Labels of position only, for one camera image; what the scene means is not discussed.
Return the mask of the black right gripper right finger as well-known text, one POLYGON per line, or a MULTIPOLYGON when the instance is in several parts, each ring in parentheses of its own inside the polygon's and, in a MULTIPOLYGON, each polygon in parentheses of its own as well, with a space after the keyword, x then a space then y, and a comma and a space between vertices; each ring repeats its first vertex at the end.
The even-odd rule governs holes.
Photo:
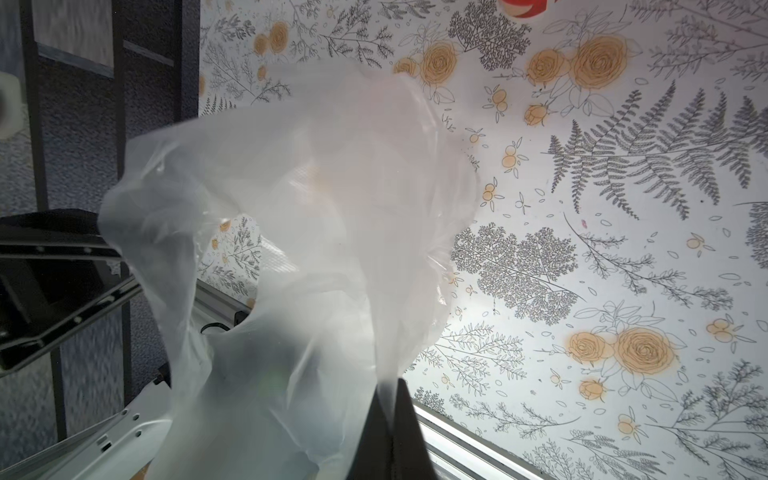
POLYGON ((397 480, 438 479, 404 379, 397 384, 391 470, 392 478, 397 480))

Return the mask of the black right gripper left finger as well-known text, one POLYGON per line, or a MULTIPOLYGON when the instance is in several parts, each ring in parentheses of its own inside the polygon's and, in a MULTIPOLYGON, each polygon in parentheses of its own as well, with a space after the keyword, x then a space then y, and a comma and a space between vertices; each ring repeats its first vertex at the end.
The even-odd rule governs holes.
POLYGON ((374 390, 347 479, 391 480, 394 478, 393 458, 393 437, 378 391, 374 390))

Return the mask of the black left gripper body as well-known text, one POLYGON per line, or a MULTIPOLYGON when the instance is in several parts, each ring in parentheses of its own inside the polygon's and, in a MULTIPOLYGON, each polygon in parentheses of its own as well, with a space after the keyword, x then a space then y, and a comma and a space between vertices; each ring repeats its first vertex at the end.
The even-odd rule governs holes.
POLYGON ((1 219, 1 375, 9 376, 141 292, 98 215, 56 209, 1 219))

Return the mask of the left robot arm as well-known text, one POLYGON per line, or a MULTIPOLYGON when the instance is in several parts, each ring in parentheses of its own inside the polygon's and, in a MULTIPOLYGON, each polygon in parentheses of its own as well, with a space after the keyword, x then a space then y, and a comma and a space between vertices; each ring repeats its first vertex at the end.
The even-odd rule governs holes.
MULTIPOLYGON (((1 374, 21 372, 109 318, 141 288, 97 216, 52 210, 1 220, 1 374)), ((117 413, 2 473, 4 479, 141 479, 171 425, 161 367, 117 413)))

